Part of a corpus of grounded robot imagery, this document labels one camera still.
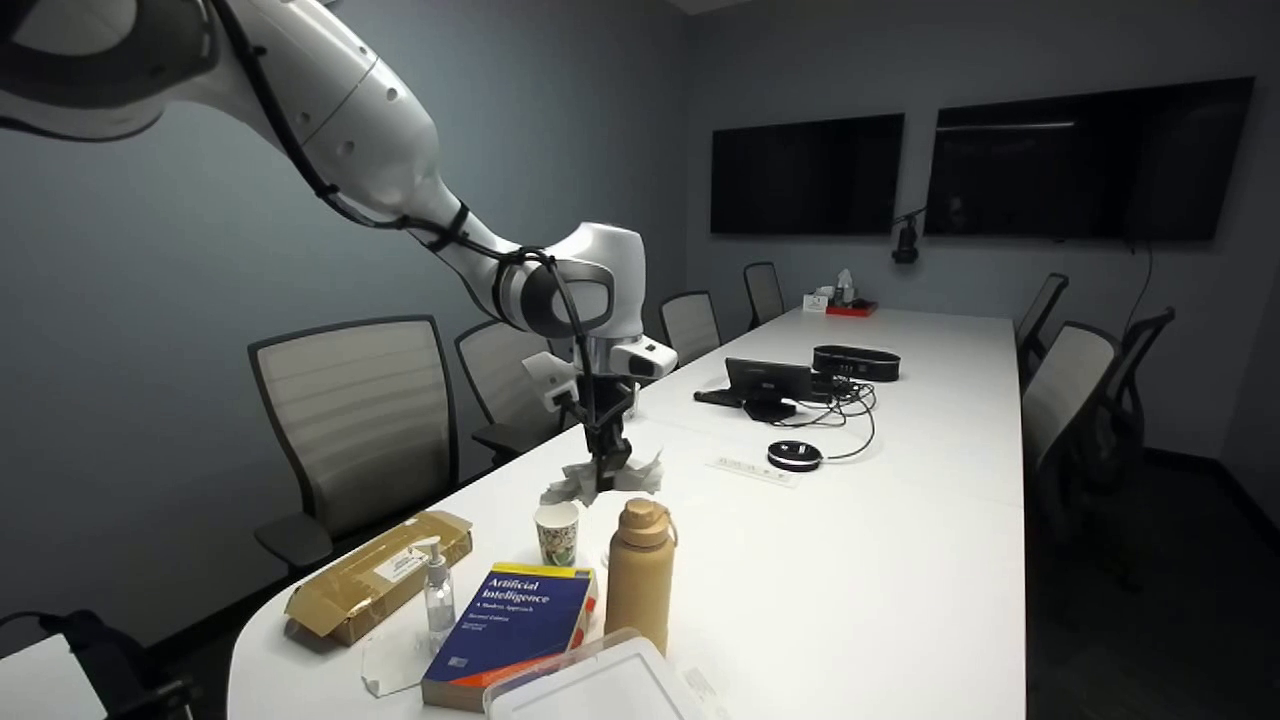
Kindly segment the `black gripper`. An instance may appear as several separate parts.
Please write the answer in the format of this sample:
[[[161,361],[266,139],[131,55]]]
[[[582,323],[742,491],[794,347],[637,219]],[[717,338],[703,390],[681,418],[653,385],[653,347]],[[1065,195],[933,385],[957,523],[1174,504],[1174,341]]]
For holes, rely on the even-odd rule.
[[[621,473],[634,457],[634,443],[626,439],[626,411],[637,402],[637,385],[626,375],[585,375],[582,402],[591,465],[601,473]]]

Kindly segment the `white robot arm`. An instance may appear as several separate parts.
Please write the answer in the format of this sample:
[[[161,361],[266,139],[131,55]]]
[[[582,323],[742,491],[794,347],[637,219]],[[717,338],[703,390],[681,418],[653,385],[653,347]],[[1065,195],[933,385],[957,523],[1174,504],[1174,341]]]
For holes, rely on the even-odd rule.
[[[247,125],[345,219],[411,233],[492,320],[572,341],[591,473],[630,465],[642,233],[585,219],[549,247],[492,233],[443,184],[433,113],[324,0],[0,0],[7,130],[128,139],[167,103]]]

